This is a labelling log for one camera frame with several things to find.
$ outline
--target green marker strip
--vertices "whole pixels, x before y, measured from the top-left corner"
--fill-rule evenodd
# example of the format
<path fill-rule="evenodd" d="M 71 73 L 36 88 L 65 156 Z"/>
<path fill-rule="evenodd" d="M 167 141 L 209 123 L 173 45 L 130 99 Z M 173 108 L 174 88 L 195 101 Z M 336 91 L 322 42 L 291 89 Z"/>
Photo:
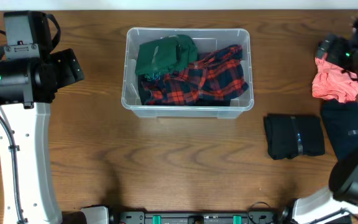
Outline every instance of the green marker strip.
<path fill-rule="evenodd" d="M 161 224 L 161 216 L 153 215 L 153 224 Z"/>
<path fill-rule="evenodd" d="M 241 224 L 241 216 L 233 215 L 233 224 Z"/>

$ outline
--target wooden table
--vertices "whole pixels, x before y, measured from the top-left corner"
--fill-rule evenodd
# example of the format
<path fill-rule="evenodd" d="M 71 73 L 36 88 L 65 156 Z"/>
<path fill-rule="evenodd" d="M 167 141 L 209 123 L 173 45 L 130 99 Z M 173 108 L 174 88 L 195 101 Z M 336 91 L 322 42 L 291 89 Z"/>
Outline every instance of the wooden table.
<path fill-rule="evenodd" d="M 314 52 L 329 32 L 351 33 L 358 11 L 57 11 L 57 50 L 74 49 L 86 80 L 52 104 L 49 146 L 60 208 L 108 203 L 147 210 L 281 207 L 328 184 L 326 154 L 274 161 L 267 113 L 319 114 L 311 96 Z M 245 28 L 251 36 L 255 105 L 238 119 L 139 119 L 121 106 L 131 27 Z M 0 29 L 4 29 L 0 12 Z M 0 45 L 6 41 L 0 35 Z M 0 223 L 3 211 L 0 169 Z"/>

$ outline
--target plaid shirt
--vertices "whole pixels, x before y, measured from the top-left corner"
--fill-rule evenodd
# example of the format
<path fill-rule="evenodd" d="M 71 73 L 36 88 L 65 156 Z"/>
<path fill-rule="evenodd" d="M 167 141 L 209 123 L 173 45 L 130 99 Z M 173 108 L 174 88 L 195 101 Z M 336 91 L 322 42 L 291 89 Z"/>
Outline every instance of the plaid shirt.
<path fill-rule="evenodd" d="M 146 105 L 191 106 L 198 99 L 231 100 L 241 96 L 248 84 L 240 64 L 241 45 L 231 45 L 190 63 L 188 68 L 142 82 L 151 91 Z"/>

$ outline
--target pink cloth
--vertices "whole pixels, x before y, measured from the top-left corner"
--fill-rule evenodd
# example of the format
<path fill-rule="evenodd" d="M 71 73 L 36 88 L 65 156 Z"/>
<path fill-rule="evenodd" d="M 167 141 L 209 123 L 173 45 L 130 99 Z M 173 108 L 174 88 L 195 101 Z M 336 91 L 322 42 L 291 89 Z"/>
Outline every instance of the pink cloth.
<path fill-rule="evenodd" d="M 315 58 L 317 75 L 313 80 L 312 95 L 324 100 L 337 99 L 340 103 L 355 101 L 358 94 L 358 82 L 353 81 L 349 74 L 342 73 L 342 68 L 323 59 Z"/>

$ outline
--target storage container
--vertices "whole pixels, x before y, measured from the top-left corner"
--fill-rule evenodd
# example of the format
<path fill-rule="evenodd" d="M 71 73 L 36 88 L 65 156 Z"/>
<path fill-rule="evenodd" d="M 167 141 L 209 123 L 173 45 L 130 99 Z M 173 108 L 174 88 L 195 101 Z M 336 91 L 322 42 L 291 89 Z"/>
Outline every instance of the storage container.
<path fill-rule="evenodd" d="M 249 89 L 240 97 L 231 100 L 230 106 L 147 106 L 140 102 L 135 75 L 139 45 L 169 35 L 190 36 L 198 48 L 198 53 L 214 52 L 232 44 L 242 45 L 244 79 Z M 171 117 L 213 117 L 233 119 L 254 105 L 252 67 L 249 33 L 245 29 L 161 29 L 132 28 L 127 33 L 127 47 L 122 85 L 122 105 L 132 110 L 140 118 Z"/>

